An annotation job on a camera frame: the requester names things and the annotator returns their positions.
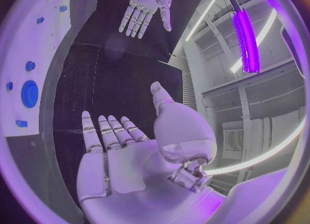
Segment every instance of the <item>dark floor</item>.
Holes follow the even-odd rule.
[[[57,85],[53,134],[61,173],[77,204],[76,176],[85,153],[82,112],[89,111],[97,130],[99,115],[114,115],[118,120],[127,116],[154,139],[156,113],[150,92],[154,81],[182,102],[181,70],[129,52],[72,45]]]

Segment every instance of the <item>light strip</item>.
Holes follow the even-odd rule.
[[[197,23],[194,25],[193,29],[190,31],[190,33],[188,34],[187,38],[185,39],[185,41],[189,41],[189,39],[191,38],[191,36],[193,35],[193,33],[196,31],[196,29],[198,28],[198,26],[200,25],[201,21],[204,19],[204,17],[206,16],[206,14],[209,12],[210,8],[212,7],[212,5],[215,3],[216,0],[212,0],[208,7],[206,8],[206,10],[203,12],[202,16],[200,16],[199,20],[197,21]]]
[[[305,127],[305,122],[306,122],[306,118],[299,124],[299,126],[295,129],[295,131],[289,137],[287,137],[282,143],[277,145],[275,148],[269,150],[268,152],[256,158],[250,159],[248,161],[245,161],[243,163],[240,163],[234,166],[228,166],[228,167],[218,168],[214,170],[206,170],[205,172],[207,173],[207,175],[218,175],[218,174],[229,173],[233,171],[239,171],[239,170],[251,167],[253,165],[256,165],[260,162],[263,162],[264,160],[272,157],[273,155],[275,155],[276,153],[278,153],[279,151],[287,147],[303,130],[303,128]]]
[[[276,18],[276,11],[273,8],[270,16],[267,20],[267,22],[265,23],[265,25],[263,26],[262,30],[260,31],[259,35],[256,37],[256,44],[257,46],[259,46],[261,44],[261,42],[263,41],[263,39],[265,38],[265,36],[267,35],[267,33],[269,32],[274,20]],[[231,71],[233,73],[236,73],[237,70],[239,70],[242,67],[242,59],[239,58],[238,61],[231,67]]]

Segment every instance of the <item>purple light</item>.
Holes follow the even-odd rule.
[[[242,29],[238,20],[238,17],[236,14],[232,17],[232,22],[234,24],[238,42],[239,42],[239,47],[240,47],[240,53],[241,53],[241,59],[242,59],[242,66],[243,66],[243,72],[248,72],[249,71],[249,64],[247,62],[247,55],[246,55],[246,47],[244,43],[244,38],[243,38],[243,33]]]
[[[249,30],[249,33],[251,36],[251,39],[249,40],[249,42],[251,42],[251,47],[253,48],[253,54],[249,56],[249,72],[259,73],[260,72],[259,54],[258,54],[255,34],[253,31],[253,27],[251,25],[249,16],[247,15],[247,12],[245,11],[245,9],[243,9],[243,14],[247,22],[247,29]]]
[[[240,43],[240,51],[243,64],[243,72],[256,72],[259,73],[259,56],[256,44],[256,39],[249,17],[245,10],[237,12],[238,22],[241,26],[243,34],[243,42]],[[246,47],[246,57],[244,55],[244,43]]]

